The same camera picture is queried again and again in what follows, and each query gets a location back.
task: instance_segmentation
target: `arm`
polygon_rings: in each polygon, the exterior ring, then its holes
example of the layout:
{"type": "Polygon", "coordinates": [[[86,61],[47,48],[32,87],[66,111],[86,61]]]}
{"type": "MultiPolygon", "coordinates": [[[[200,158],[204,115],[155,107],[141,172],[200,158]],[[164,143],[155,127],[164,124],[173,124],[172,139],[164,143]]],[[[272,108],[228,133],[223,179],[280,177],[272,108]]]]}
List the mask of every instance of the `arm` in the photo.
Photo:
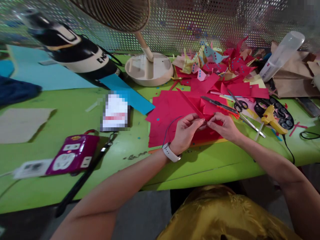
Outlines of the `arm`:
{"type": "Polygon", "coordinates": [[[244,136],[229,116],[216,113],[207,125],[245,150],[280,184],[296,233],[303,239],[319,239],[320,195],[297,167],[280,154],[244,136]],[[216,120],[222,121],[223,125],[214,123],[216,120]]]}
{"type": "MultiPolygon", "coordinates": [[[[201,126],[204,119],[197,118],[189,114],[177,123],[170,144],[174,154],[188,149],[195,131],[206,127],[201,126]]],[[[51,239],[111,239],[120,207],[169,162],[160,150],[110,176],[74,207],[51,239]]]]}

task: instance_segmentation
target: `white smartwatch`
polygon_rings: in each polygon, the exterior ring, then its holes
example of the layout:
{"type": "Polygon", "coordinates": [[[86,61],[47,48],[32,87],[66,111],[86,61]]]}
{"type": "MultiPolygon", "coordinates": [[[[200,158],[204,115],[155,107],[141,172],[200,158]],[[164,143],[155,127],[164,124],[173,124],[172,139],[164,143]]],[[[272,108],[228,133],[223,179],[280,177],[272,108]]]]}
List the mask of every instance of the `white smartwatch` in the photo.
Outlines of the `white smartwatch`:
{"type": "Polygon", "coordinates": [[[166,143],[165,145],[163,145],[162,150],[164,152],[164,154],[172,161],[172,162],[178,162],[181,159],[182,153],[177,156],[175,155],[171,149],[169,148],[169,144],[170,143],[166,143]]]}

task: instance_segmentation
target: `yellow glue gun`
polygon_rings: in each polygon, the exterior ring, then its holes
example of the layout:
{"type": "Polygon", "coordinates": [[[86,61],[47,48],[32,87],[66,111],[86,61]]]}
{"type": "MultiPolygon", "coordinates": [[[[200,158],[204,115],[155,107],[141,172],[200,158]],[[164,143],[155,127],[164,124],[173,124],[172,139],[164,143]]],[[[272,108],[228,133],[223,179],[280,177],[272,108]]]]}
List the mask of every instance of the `yellow glue gun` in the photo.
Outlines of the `yellow glue gun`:
{"type": "Polygon", "coordinates": [[[261,118],[261,121],[265,125],[270,124],[279,134],[281,135],[287,134],[288,130],[280,126],[280,124],[274,118],[273,112],[274,112],[274,106],[270,105],[264,112],[263,117],[261,118]]]}

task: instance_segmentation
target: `green table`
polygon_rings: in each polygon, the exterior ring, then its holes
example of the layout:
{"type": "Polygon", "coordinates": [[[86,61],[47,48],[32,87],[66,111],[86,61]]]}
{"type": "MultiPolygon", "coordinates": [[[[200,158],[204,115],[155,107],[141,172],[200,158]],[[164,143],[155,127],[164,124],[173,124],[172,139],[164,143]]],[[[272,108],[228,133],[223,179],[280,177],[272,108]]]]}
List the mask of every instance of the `green table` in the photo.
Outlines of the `green table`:
{"type": "MultiPolygon", "coordinates": [[[[125,62],[128,56],[119,56],[125,62]]],[[[173,81],[159,88],[145,88],[129,83],[146,99],[159,95],[161,90],[169,90],[173,81]]],[[[0,110],[2,114],[8,108],[56,108],[57,111],[38,132],[32,142],[0,145],[0,174],[12,171],[23,162],[53,158],[62,146],[64,139],[70,135],[82,134],[88,129],[97,129],[100,123],[101,107],[91,112],[85,110],[97,98],[107,91],[102,88],[70,89],[45,91],[37,98],[17,103],[0,110]]],[[[320,122],[309,115],[293,99],[280,100],[287,103],[288,110],[295,123],[308,126],[312,132],[320,132],[320,122]]],[[[130,131],[120,132],[114,144],[105,155],[100,168],[91,175],[75,199],[81,199],[101,181],[113,173],[148,156],[148,122],[146,116],[133,110],[130,131]]],[[[235,120],[237,127],[246,136],[254,138],[256,132],[240,120],[235,120]]],[[[306,165],[319,161],[320,140],[301,140],[297,128],[287,143],[296,158],[296,165],[306,165]]],[[[266,138],[260,137],[258,142],[291,159],[284,142],[279,142],[268,128],[263,130],[266,138]]],[[[195,187],[205,184],[219,184],[264,174],[246,152],[231,142],[216,143],[190,148],[178,163],[167,165],[158,175],[150,180],[144,190],[164,190],[174,188],[195,187]]],[[[72,188],[81,174],[71,177],[69,174],[22,179],[16,181],[11,175],[0,178],[0,213],[19,211],[59,203],[72,188]]]]}

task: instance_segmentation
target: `fan pole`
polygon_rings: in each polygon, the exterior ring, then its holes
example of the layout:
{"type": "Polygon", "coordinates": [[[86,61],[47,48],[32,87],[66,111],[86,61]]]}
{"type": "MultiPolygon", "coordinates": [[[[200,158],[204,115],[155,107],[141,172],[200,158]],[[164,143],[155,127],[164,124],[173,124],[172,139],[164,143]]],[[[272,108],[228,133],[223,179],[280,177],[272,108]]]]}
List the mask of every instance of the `fan pole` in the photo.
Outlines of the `fan pole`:
{"type": "Polygon", "coordinates": [[[146,41],[144,40],[141,32],[136,32],[136,33],[134,33],[134,35],[136,36],[139,44],[141,45],[142,51],[146,54],[147,59],[150,62],[153,62],[153,54],[152,54],[150,48],[148,47],[146,41]]]}

